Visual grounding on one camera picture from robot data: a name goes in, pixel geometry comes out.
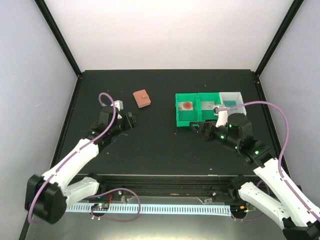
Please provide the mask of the brown leather card holder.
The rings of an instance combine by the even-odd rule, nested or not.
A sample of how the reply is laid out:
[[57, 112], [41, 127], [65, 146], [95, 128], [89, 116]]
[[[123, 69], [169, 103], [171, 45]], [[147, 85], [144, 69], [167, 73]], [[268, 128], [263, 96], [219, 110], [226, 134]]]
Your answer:
[[151, 104], [151, 99], [145, 89], [135, 91], [133, 97], [136, 101], [138, 108], [144, 108]]

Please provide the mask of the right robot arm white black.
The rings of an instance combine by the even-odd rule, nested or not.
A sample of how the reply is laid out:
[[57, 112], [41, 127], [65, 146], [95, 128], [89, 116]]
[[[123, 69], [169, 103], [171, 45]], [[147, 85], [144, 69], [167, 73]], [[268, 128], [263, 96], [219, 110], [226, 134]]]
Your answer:
[[292, 181], [269, 148], [253, 137], [252, 123], [243, 113], [220, 114], [217, 120], [190, 122], [197, 137], [217, 140], [235, 150], [246, 165], [269, 187], [275, 197], [260, 190], [243, 175], [227, 189], [233, 202], [243, 200], [258, 208], [282, 230], [287, 240], [317, 240], [320, 237], [320, 209]]

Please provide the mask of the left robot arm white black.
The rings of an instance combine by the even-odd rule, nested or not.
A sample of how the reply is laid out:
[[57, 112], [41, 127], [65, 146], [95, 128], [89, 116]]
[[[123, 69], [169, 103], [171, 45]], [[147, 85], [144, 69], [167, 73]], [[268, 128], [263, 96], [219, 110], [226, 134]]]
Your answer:
[[74, 149], [58, 164], [42, 175], [32, 175], [27, 181], [24, 208], [28, 220], [35, 215], [50, 224], [58, 222], [68, 207], [93, 196], [103, 199], [108, 192], [103, 180], [88, 174], [71, 183], [79, 171], [112, 143], [114, 137], [136, 127], [134, 114], [123, 114], [115, 106], [104, 106], [99, 118], [79, 140]]

